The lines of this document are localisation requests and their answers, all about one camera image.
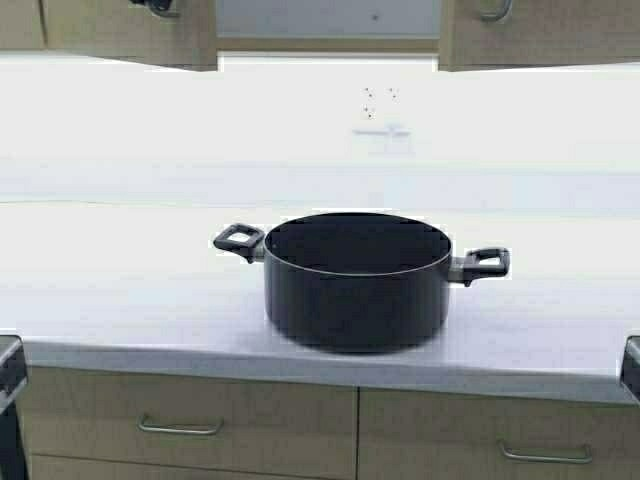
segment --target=pot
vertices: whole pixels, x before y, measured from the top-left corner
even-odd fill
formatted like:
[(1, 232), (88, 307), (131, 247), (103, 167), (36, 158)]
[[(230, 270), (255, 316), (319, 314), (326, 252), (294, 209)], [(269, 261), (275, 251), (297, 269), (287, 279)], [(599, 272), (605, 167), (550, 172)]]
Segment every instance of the pot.
[[(231, 239), (242, 233), (244, 241)], [(449, 284), (504, 277), (509, 252), (488, 248), (453, 257), (443, 232), (376, 213), (292, 220), (265, 236), (231, 225), (214, 245), (264, 262), (269, 320), (285, 336), (342, 353), (379, 353), (420, 344), (447, 317)], [(480, 263), (497, 258), (496, 265)]]

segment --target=upper cabinet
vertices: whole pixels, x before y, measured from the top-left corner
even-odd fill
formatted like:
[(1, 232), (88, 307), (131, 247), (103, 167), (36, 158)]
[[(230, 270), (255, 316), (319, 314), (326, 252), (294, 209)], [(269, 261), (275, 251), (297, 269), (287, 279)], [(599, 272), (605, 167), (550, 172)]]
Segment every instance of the upper cabinet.
[(437, 53), (441, 70), (640, 58), (638, 0), (0, 0), (0, 49), (215, 70), (227, 51)]
[(38, 0), (0, 0), (0, 50), (44, 48)]
[(629, 62), (637, 0), (443, 0), (441, 70)]
[(196, 71), (217, 68), (215, 0), (42, 1), (50, 49)]

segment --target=drawer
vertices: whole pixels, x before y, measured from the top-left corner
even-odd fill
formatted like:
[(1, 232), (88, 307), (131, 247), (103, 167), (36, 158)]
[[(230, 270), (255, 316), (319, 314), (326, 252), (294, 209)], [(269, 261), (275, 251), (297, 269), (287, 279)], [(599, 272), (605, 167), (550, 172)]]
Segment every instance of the drawer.
[[(640, 409), (601, 404), (365, 390), (361, 480), (632, 480)], [(508, 459), (511, 453), (561, 463)], [(587, 456), (592, 462), (571, 464)]]
[(44, 48), (38, 0), (0, 0), (0, 50)]
[(132, 465), (34, 455), (32, 480), (285, 480), (271, 475), (208, 472), (187, 468)]
[[(309, 477), (355, 475), (354, 389), (34, 368), (31, 454)], [(166, 434), (147, 425), (217, 434)]]
[(215, 0), (173, 2), (177, 18), (160, 18), (129, 0), (42, 1), (50, 49), (198, 71), (217, 68)]

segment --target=countertop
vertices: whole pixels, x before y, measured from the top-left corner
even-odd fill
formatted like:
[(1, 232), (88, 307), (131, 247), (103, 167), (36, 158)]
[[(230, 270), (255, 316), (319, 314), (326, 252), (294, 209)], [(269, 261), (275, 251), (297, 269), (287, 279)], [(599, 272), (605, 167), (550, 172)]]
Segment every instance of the countertop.
[(241, 221), (310, 208), (0, 205), (0, 333), (28, 362), (128, 372), (632, 403), (618, 373), (640, 327), (640, 218), (393, 210), (455, 253), (505, 246), (506, 279), (453, 288), (443, 330), (389, 355), (333, 355), (274, 332), (262, 265), (210, 247)]

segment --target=drawer handle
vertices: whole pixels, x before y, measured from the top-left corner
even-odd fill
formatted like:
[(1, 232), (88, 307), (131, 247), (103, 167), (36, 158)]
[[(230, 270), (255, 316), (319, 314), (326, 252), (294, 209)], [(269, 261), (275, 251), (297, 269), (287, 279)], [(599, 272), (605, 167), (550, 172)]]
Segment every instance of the drawer handle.
[(482, 19), (483, 22), (487, 22), (487, 23), (499, 22), (500, 20), (504, 20), (505, 18), (507, 18), (507, 15), (511, 13), (512, 9), (513, 9), (513, 0), (503, 0), (502, 8), (500, 8), (500, 10), (493, 13), (482, 13), (480, 14), (480, 18)]
[(544, 455), (525, 455), (518, 453), (512, 448), (509, 448), (502, 440), (498, 442), (502, 455), (509, 460), (518, 460), (520, 462), (533, 462), (533, 463), (564, 463), (569, 465), (586, 465), (593, 461), (591, 455), (591, 448), (589, 445), (583, 445), (582, 450), (584, 455), (581, 457), (548, 457)]
[(172, 425), (154, 425), (149, 423), (149, 415), (144, 414), (138, 422), (138, 428), (146, 433), (168, 433), (170, 435), (191, 435), (197, 437), (211, 437), (217, 435), (224, 420), (221, 418), (215, 426), (205, 426), (202, 428), (177, 428)]

